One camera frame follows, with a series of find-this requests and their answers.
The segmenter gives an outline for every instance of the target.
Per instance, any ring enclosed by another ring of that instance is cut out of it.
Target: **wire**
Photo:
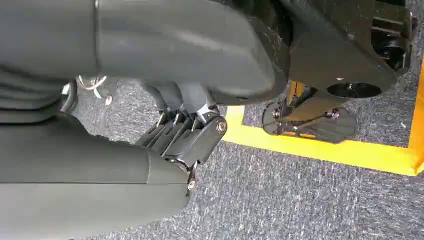
[[[84,81],[83,81],[83,78],[81,77],[81,75],[79,75],[78,77],[77,77],[77,79],[78,79],[78,82],[79,82],[79,85],[83,88],[83,89],[85,89],[85,90],[94,90],[94,89],[96,89],[96,88],[98,88],[98,87],[100,87],[100,85],[102,85],[105,81],[106,81],[106,79],[107,79],[108,77],[107,76],[104,76],[104,77],[102,77],[98,82],[96,82],[94,85],[92,85],[92,86],[86,86],[85,84],[84,84]]]

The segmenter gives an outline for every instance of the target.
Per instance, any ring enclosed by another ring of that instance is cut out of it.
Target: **black footplate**
[[[262,114],[263,130],[270,135],[318,140],[338,144],[355,135],[357,120],[345,108],[335,108],[322,116],[307,121],[285,121],[290,112],[285,103],[270,103]]]

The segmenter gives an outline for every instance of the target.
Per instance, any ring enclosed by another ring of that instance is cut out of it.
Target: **screw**
[[[216,130],[220,134],[224,134],[227,131],[227,122],[225,120],[220,120],[216,125]]]
[[[106,106],[109,106],[112,103],[112,95],[107,95],[106,99],[104,100],[104,103],[106,104]]]
[[[275,111],[272,112],[272,117],[277,119],[280,116],[280,111],[278,109],[276,109]]]
[[[195,181],[195,180],[191,180],[191,181],[188,183],[187,189],[188,189],[188,190],[192,190],[192,189],[194,189],[194,188],[195,188],[195,186],[196,186],[196,181]]]

